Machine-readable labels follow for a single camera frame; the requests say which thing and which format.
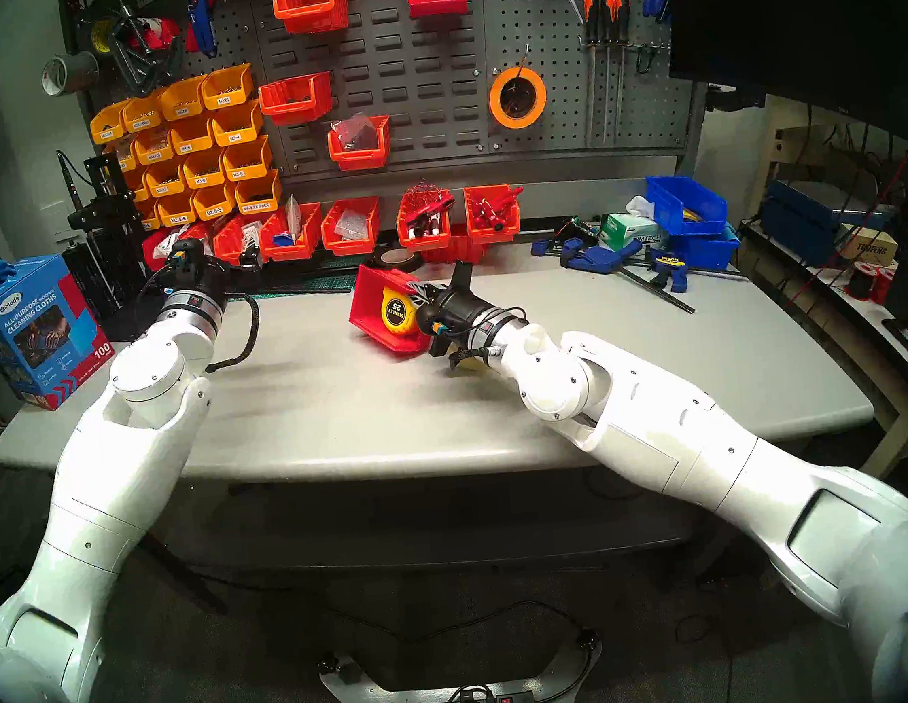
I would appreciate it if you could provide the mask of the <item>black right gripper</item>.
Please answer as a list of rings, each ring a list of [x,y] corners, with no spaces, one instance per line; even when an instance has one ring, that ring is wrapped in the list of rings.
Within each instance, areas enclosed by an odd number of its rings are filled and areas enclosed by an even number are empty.
[[[472,294],[473,267],[456,262],[446,284],[420,279],[406,283],[407,297],[417,306],[419,331],[431,334],[433,355],[445,356],[451,370],[470,359],[499,365],[510,334],[529,323],[522,308],[502,308]]]

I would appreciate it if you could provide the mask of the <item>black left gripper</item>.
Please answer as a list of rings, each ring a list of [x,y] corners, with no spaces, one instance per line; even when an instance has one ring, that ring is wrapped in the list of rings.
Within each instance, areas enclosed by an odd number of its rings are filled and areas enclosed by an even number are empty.
[[[163,267],[161,270],[163,289],[172,292],[185,291],[194,295],[205,295],[213,301],[227,300],[235,295],[234,274],[238,272],[261,271],[260,247],[248,245],[239,254],[238,267],[228,262],[215,261],[200,265]]]

